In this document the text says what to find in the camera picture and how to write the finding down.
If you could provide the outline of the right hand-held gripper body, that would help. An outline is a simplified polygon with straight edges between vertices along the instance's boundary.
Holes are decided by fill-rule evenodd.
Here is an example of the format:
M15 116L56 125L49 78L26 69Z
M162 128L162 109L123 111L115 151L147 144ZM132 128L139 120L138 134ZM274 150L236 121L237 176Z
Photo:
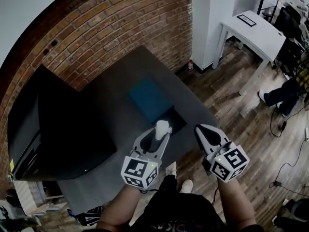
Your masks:
M243 148L229 141L207 155L202 165L207 175L214 174L219 180L227 183L241 174L249 162Z

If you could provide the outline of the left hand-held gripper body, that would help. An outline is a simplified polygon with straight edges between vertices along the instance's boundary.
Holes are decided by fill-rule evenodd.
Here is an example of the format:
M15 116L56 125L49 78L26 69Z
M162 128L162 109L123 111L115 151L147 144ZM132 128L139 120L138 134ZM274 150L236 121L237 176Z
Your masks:
M163 154L132 151L126 156L121 169L121 176L128 185L146 190L159 174Z

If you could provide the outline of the small white object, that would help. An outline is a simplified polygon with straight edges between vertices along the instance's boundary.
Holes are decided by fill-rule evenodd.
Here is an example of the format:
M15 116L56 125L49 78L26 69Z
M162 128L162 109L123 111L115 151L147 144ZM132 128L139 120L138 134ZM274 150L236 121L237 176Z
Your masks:
M155 126L155 139L160 141L167 133L172 132L172 127L169 125L168 121L159 120Z

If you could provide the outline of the blue cloth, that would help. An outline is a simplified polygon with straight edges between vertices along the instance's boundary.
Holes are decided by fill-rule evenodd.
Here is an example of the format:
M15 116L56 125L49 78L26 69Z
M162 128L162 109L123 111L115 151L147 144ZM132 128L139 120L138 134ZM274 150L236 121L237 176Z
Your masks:
M142 79L130 90L129 96L152 125L165 120L172 128L172 135L178 133L186 125L186 121L176 111L163 88L154 80Z

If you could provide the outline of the person's left forearm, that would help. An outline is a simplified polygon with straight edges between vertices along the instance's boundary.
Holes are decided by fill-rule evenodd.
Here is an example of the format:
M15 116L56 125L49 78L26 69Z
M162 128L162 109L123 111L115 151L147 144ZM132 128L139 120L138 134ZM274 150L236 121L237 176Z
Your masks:
M96 229L122 232L131 221L140 196L138 188L125 185L102 212Z

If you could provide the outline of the person's right forearm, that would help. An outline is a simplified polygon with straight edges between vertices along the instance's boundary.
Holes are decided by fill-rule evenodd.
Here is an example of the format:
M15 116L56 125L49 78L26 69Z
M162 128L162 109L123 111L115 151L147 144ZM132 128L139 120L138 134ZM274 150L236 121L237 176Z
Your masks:
M226 223L233 231L256 224L253 206L237 179L226 183L218 179L218 188Z

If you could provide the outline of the person's left white shoe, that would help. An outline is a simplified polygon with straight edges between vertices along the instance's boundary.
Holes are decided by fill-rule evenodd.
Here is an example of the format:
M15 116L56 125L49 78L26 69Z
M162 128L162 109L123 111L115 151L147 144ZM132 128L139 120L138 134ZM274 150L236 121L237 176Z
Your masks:
M166 176L168 175L173 175L175 178L177 177L177 164L175 161L166 167Z

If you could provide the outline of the person's white shoe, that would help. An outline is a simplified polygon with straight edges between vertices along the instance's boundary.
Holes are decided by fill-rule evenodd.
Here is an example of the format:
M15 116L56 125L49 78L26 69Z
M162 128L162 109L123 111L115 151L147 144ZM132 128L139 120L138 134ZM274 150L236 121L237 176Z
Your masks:
M175 178L177 177L177 164L175 161L166 167L166 176L168 175L173 175Z
M180 193L189 194L193 189L193 181L191 179L186 179L181 187Z

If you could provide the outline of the person's right white shoe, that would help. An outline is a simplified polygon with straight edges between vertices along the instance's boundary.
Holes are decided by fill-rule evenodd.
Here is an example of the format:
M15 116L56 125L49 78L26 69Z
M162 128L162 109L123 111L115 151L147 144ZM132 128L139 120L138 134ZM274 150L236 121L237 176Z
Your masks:
M191 179L186 179L181 187L180 193L189 194L193 189L193 181Z

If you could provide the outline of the person's black shirt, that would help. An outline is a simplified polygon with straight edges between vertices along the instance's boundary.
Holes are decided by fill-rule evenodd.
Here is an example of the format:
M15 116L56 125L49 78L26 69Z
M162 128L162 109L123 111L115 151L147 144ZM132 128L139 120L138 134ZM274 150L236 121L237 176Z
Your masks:
M167 175L129 232L226 232L212 204L202 195L180 193Z

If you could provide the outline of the black and white bag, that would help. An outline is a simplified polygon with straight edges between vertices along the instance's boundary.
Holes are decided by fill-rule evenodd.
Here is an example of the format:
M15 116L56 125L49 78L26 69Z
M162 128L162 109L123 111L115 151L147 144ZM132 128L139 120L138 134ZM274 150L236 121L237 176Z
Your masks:
M97 206L88 210L87 212L80 213L78 215L75 215L71 209L67 209L67 212L70 217L74 218L82 226L91 227L98 223L102 214L102 206Z

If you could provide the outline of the black mini fridge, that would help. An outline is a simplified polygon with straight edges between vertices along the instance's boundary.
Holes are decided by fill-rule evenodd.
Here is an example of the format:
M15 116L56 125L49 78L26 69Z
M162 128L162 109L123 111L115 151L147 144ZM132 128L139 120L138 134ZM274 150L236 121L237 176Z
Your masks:
M116 151L91 100L44 66L21 89L7 122L15 180L75 179Z

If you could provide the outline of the white side table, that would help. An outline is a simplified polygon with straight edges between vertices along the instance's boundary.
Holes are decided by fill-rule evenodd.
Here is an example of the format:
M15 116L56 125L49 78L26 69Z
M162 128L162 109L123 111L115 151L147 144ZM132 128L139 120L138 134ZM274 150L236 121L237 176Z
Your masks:
M249 26L240 20L237 15L224 19L221 22L221 34L214 54L212 68L216 69L218 66L229 33L239 39L242 44L254 51L254 53L262 59L262 62L247 83L239 91L239 95L243 96L260 78L266 66L274 62L286 37L273 25L251 10L245 11L241 15L249 18L255 23L255 25Z

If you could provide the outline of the black tablet on white table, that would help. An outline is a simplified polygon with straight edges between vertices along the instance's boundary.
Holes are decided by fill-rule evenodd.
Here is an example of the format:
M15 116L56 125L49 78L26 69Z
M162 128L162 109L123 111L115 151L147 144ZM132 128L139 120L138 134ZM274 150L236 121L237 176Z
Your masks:
M253 27L256 25L256 23L253 20L251 20L244 14L237 15L237 18L243 21L244 23L246 23L247 25L249 25L250 27Z

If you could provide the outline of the black office chair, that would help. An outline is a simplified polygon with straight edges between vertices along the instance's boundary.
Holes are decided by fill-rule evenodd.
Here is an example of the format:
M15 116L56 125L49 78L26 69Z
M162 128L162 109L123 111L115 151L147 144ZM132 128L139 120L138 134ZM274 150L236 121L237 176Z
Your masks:
M290 5L282 7L274 27L281 31L286 38L301 40L300 14Z

